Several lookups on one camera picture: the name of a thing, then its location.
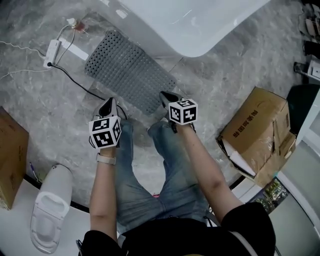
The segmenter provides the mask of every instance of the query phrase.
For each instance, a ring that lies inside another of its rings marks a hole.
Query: black t-shirt
[[[231,232],[240,233],[259,256],[275,254],[276,236],[271,220],[260,203],[231,210],[220,227],[187,218],[148,221],[124,234],[122,248],[108,235],[91,230],[82,243],[83,256],[187,256],[250,254]]]

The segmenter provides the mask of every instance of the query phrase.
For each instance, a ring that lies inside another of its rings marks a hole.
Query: black sleeve
[[[89,255],[111,255],[121,256],[122,251],[115,240],[107,234],[91,230],[85,233],[82,246],[82,256]]]
[[[234,208],[224,216],[221,226],[241,234],[259,256],[275,254],[274,227],[260,203],[251,202]]]

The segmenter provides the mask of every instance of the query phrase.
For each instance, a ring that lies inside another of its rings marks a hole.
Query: fiducial marker cube
[[[169,119],[180,125],[198,120],[198,104],[193,99],[169,103]]]
[[[117,145],[122,132],[120,120],[120,117],[115,115],[89,122],[90,137],[96,149]]]

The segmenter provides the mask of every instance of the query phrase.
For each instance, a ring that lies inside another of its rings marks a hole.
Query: white bathtub
[[[269,0],[84,0],[153,57],[204,55]]]

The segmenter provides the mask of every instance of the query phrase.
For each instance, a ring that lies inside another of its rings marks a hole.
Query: hand
[[[100,155],[107,158],[114,158],[116,156],[116,147],[106,147],[100,149]]]

